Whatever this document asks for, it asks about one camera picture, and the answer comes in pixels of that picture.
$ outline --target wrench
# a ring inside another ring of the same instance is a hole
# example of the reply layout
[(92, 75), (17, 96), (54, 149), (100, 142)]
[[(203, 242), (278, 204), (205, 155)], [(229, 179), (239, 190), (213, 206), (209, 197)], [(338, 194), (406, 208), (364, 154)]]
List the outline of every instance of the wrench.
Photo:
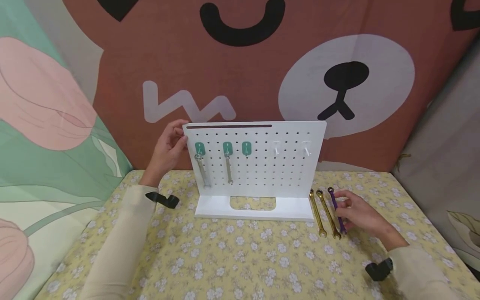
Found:
[(313, 213), (315, 214), (315, 219), (317, 219), (317, 224), (319, 228), (318, 234), (322, 238), (325, 238), (327, 236), (327, 232), (325, 231), (324, 226), (322, 224), (322, 219), (320, 219), (320, 214), (318, 213), (318, 207), (317, 207), (317, 203), (315, 202), (312, 189), (310, 189), (309, 199), (310, 199), (310, 205), (312, 205), (312, 208), (313, 208)]
[(204, 180), (204, 186), (209, 187), (210, 181), (208, 180), (207, 174), (205, 173), (204, 165), (202, 163), (202, 156), (200, 154), (195, 154), (195, 160), (198, 163), (198, 168), (200, 169), (200, 175), (202, 175), (202, 179)]
[(225, 153), (225, 164), (227, 165), (228, 183), (233, 184), (232, 174), (230, 170), (230, 155), (228, 153)]
[(320, 198), (320, 202), (322, 203), (322, 206), (324, 207), (324, 210), (327, 214), (328, 221), (330, 222), (330, 226), (332, 227), (334, 239), (338, 237), (338, 239), (341, 240), (342, 235), (336, 229), (335, 223), (333, 222), (332, 216), (330, 215), (330, 211), (328, 210), (327, 203), (324, 199), (324, 192), (322, 190), (317, 190), (317, 196), (318, 198)]
[[(333, 207), (336, 210), (338, 208), (338, 205), (336, 204), (335, 195), (333, 195), (334, 194), (333, 188), (329, 187), (327, 191), (330, 194), (330, 198), (332, 198)], [(343, 225), (342, 218), (340, 218), (339, 216), (337, 216), (337, 218), (338, 218), (338, 223), (340, 224), (340, 232), (343, 234), (347, 234), (347, 230), (345, 229), (345, 225)]]

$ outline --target beige sleeve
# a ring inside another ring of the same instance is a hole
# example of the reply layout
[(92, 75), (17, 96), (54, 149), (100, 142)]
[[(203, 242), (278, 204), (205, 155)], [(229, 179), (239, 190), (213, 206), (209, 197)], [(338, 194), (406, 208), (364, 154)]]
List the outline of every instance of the beige sleeve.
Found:
[(98, 252), (80, 294), (81, 300), (127, 297), (155, 210), (155, 202), (145, 197), (148, 192), (158, 189), (134, 185), (126, 191), (117, 223)]
[(442, 271), (424, 250), (408, 246), (393, 249), (388, 254), (398, 289), (408, 300), (458, 299)]

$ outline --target floral fabric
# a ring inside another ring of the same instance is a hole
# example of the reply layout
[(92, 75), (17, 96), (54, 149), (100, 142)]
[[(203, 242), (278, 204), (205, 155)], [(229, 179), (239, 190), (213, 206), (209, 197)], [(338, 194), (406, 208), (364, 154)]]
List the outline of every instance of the floral fabric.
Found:
[[(120, 202), (143, 171), (130, 172), (79, 237), (37, 299), (75, 299), (108, 233)], [(480, 298), (480, 284), (452, 248), (389, 173), (317, 172), (315, 189), (333, 186), (362, 196), (414, 245), (437, 263), (451, 287), (465, 299)], [(194, 218), (198, 191), (191, 171), (172, 171), (160, 183), (174, 194), (174, 210), (157, 205), (150, 221), (131, 299), (401, 299), (390, 276), (374, 283), (364, 267), (386, 258), (379, 240), (352, 230), (333, 238), (316, 223)], [(332, 212), (328, 193), (327, 204)], [(275, 207), (273, 199), (232, 198), (239, 209)]]

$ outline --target white zigzag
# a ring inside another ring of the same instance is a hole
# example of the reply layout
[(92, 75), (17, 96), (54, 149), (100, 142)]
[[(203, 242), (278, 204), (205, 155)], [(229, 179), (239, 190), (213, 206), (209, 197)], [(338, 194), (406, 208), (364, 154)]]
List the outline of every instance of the white zigzag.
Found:
[(192, 95), (187, 90), (180, 90), (162, 103), (158, 103), (158, 86), (153, 81), (143, 84), (144, 117), (149, 123), (156, 123), (164, 116), (183, 107), (192, 122), (207, 122), (220, 113), (223, 119), (233, 120), (236, 117), (230, 101), (225, 96), (217, 96), (204, 109), (199, 110)]

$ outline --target pegboard stand base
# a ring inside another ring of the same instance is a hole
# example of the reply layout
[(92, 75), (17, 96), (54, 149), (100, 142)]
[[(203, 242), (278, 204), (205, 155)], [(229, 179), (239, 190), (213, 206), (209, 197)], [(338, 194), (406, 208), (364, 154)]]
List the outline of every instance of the pegboard stand base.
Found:
[(270, 221), (313, 222), (308, 198), (275, 198), (273, 210), (240, 210), (230, 206), (229, 196), (200, 196), (195, 217)]

